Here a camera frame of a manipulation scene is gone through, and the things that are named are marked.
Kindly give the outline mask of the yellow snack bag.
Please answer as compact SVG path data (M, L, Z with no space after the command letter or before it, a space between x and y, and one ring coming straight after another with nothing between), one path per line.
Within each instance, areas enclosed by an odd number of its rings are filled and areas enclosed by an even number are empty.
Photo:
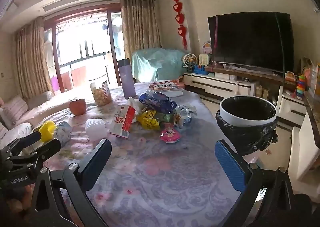
M155 118L157 111L145 110L142 114L137 116L137 121L141 124L142 128L149 130L160 130L160 124Z

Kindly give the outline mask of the blue tissue pack wrapper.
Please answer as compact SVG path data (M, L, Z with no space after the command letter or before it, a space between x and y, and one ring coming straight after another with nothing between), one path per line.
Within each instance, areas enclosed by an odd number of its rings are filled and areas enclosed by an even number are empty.
M175 101L160 92L145 92L140 95L139 101L146 107L163 114L171 114L177 107Z

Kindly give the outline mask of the pink snack packet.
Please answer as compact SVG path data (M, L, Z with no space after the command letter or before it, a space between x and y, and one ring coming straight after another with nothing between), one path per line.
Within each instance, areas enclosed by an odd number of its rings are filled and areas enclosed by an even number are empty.
M181 139L180 133L176 130L173 123L163 122L160 140L166 144L173 144Z

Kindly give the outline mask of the toy telephone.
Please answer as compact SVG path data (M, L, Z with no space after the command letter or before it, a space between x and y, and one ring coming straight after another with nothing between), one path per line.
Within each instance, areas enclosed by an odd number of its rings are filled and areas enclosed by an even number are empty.
M208 66L210 61L209 61L209 55L208 54L199 54L199 66Z

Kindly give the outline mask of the trash bin with black bag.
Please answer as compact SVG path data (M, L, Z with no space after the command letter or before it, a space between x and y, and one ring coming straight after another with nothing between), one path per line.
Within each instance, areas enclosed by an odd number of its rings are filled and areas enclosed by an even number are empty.
M277 109L255 96L231 96L220 102L216 121L237 153L244 156L278 142Z

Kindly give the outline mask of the left beige curtain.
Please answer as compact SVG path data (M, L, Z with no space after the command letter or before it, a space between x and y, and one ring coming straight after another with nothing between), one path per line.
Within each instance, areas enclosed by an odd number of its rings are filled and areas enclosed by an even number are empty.
M31 99L52 91L44 52L43 17L24 25L14 34L13 68L19 94Z

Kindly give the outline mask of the colourful paper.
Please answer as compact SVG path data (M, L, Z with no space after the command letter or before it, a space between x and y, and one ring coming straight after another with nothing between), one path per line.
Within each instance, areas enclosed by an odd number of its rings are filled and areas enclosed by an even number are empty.
M60 141L61 145L67 144L71 140L72 127L66 121L57 124L53 138Z

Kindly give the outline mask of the white foam fruit net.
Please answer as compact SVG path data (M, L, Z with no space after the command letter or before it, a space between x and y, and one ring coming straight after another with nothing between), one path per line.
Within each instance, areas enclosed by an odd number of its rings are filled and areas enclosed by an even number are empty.
M88 119L85 123L85 130L88 139L91 141L102 140L106 138L108 129L102 119Z

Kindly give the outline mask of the stack of children's books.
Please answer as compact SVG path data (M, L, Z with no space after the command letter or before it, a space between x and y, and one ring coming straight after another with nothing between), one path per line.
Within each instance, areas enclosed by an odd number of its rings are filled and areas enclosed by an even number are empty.
M149 85L149 89L155 92L165 94L169 98L183 95L183 89L178 79L155 81Z

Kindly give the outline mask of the toy ferris wheel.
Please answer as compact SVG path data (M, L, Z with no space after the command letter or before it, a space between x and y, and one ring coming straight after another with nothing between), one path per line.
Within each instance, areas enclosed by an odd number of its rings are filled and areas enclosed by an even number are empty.
M182 59L183 67L187 69L187 72L192 72L194 67L198 65L198 59L195 54L187 53Z

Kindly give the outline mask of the red white milk carton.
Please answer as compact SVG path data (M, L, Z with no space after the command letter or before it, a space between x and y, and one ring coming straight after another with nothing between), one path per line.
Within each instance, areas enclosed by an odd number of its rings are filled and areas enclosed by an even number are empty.
M118 105L111 124L110 133L117 137L128 139L135 111L131 105Z

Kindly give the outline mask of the large black television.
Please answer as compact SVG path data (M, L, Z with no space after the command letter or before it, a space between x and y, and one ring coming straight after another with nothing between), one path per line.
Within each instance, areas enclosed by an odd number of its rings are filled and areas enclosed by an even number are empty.
M212 61L293 71L295 49L291 17L280 12L240 12L208 18Z

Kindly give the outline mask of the right beige curtain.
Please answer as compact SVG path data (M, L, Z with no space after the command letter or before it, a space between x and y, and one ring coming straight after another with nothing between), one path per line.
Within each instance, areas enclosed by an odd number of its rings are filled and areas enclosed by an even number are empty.
M120 0L125 57L137 50L161 48L157 0Z

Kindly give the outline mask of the red apple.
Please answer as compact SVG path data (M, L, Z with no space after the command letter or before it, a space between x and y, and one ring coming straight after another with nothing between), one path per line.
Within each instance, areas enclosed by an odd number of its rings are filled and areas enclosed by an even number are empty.
M81 116L86 113L86 101L84 99L73 100L69 103L69 109L74 116Z

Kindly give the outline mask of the marble side counter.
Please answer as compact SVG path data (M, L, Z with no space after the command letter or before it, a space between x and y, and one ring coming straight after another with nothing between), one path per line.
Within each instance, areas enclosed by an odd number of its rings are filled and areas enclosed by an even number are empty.
M319 99L315 99L308 91L304 92L303 101L306 105L306 110L310 118L311 128L315 139L315 145L320 148L319 137Z

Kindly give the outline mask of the red hanging heart decoration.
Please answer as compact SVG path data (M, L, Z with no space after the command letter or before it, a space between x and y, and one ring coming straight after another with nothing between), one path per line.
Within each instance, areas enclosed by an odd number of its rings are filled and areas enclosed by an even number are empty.
M177 28L177 33L182 39L182 45L185 50L188 49L188 44L187 44L187 27L184 25L185 21L185 15L182 12L183 9L183 3L181 0L173 0L174 5L173 5L173 10L176 13L175 15L175 20L178 23L178 28Z

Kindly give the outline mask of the green snack wrapper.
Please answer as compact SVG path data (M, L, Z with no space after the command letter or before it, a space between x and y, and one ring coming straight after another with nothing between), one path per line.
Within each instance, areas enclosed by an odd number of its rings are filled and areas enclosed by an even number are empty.
M174 122L174 115L175 115L175 113L164 114L164 113L156 112L153 118L156 119L159 123L160 122L173 123Z

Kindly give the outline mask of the yellow toy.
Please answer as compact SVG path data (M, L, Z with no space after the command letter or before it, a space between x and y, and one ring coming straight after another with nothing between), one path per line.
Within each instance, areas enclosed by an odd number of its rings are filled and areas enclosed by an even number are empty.
M55 129L56 125L53 121L45 122L39 129L39 133L41 134L40 141L43 143L51 141L53 139Z

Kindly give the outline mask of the purple thermos bottle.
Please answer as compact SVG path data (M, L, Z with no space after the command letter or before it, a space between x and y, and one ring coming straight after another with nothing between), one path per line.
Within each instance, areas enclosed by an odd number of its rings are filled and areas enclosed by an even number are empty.
M124 98L134 98L136 96L135 85L133 81L130 59L121 59L118 61L119 75L123 88Z

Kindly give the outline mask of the floral purple tablecloth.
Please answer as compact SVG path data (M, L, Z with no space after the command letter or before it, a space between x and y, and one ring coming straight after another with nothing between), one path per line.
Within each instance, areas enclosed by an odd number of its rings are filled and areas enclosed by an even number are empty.
M190 91L175 102L197 111L175 144L137 122L128 139L107 135L112 154L87 195L109 226L218 226L239 197L216 159L225 136L210 110Z

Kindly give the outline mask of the white TV cabinet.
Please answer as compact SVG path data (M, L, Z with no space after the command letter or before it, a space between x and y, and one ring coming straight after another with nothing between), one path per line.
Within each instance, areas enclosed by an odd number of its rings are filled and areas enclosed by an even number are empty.
M294 98L282 86L264 84L259 81L247 82L236 80L235 76L225 75L215 77L211 75L185 73L186 88L202 90L205 93L223 99L234 95L249 95L264 98L274 104L278 116L292 124L301 126L306 115L306 107L302 100Z

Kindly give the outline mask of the clear snack jar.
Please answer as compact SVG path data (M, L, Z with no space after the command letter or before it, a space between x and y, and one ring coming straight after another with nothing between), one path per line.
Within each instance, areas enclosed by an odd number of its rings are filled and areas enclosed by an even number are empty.
M97 106L104 106L112 102L112 96L107 81L90 84L91 92Z

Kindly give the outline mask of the white blue wrapper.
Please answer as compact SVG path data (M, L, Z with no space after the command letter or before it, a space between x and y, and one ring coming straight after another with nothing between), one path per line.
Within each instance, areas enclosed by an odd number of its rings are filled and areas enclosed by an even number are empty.
M195 116L197 116L195 106L178 105L175 109L173 123L176 127L183 129L191 124Z

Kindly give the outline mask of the beige curtain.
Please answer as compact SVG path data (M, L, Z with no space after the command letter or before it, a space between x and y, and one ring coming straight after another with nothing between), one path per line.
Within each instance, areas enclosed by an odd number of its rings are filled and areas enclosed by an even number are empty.
M125 57L137 50L161 48L157 0L120 0Z
M13 68L19 94L31 99L52 91L44 52L43 17L24 25L14 34Z

